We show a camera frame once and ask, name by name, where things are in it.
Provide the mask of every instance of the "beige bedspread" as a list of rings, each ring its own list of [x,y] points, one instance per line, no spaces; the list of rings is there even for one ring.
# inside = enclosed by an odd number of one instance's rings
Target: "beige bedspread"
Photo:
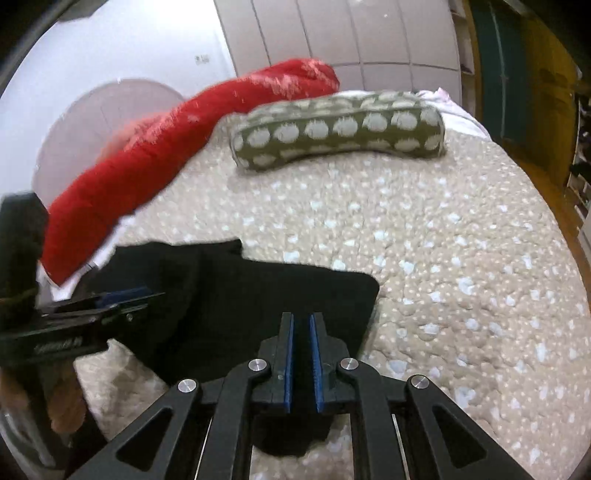
[[[227,146],[237,120],[122,243],[238,236],[249,258],[374,275],[361,358],[390,377],[427,375],[535,478],[567,478],[591,436],[591,317],[554,217],[502,148],[450,131],[438,160],[354,153],[246,176]],[[77,367],[110,437],[165,391],[115,342]],[[255,451],[251,478],[352,478],[350,445],[339,418],[303,458]]]

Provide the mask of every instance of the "cabinet door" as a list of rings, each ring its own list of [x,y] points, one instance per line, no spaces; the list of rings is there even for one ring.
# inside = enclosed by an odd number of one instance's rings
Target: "cabinet door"
[[[334,69],[336,77],[340,81],[341,92],[345,90],[364,90],[361,66],[341,65],[340,67],[334,67]]]
[[[326,63],[359,62],[346,2],[347,0],[298,0],[312,56]]]
[[[420,65],[459,69],[456,32],[445,0],[398,0],[410,60]]]
[[[522,18],[509,8],[500,6],[494,7],[494,10],[505,70],[506,107],[503,138],[526,147],[531,86]]]
[[[578,108],[572,91],[576,65],[558,38],[536,18],[526,20],[524,40],[531,85],[527,147],[562,186],[569,176],[577,131]]]
[[[217,14],[238,76],[269,66],[250,0],[216,0]]]
[[[407,40],[397,0],[349,2],[364,62],[408,63]]]
[[[367,90],[413,89],[408,65],[363,65],[363,76]]]
[[[444,89],[454,102],[462,104],[460,72],[457,70],[437,69],[413,65],[413,88],[415,90]]]
[[[482,71],[482,123],[497,142],[504,128],[504,94],[501,52],[491,8],[486,2],[471,2],[472,17],[480,52]]]
[[[309,57],[296,0],[253,0],[271,64]]]

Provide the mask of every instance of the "red fleece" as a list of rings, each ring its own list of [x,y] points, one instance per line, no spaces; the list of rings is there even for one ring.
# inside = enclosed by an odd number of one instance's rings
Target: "red fleece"
[[[204,90],[163,115],[121,151],[86,170],[49,208],[41,262],[64,283],[110,234],[118,219],[149,202],[207,143],[218,120],[263,103],[335,93],[328,65],[288,60]]]

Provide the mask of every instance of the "wooden door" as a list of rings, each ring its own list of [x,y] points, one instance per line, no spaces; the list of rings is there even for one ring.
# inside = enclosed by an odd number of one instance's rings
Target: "wooden door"
[[[522,18],[501,2],[470,3],[482,71],[482,123],[492,138],[525,148],[529,86]]]
[[[526,19],[523,32],[531,90],[528,150],[532,160],[561,186],[568,178],[574,155],[576,65],[539,19]]]

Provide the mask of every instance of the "hand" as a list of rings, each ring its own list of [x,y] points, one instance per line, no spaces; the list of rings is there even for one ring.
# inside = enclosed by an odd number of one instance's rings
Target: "hand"
[[[28,403],[27,393],[18,382],[0,369],[0,406],[22,410]],[[56,433],[74,433],[84,422],[86,403],[72,363],[60,368],[60,379],[47,400],[47,414]]]

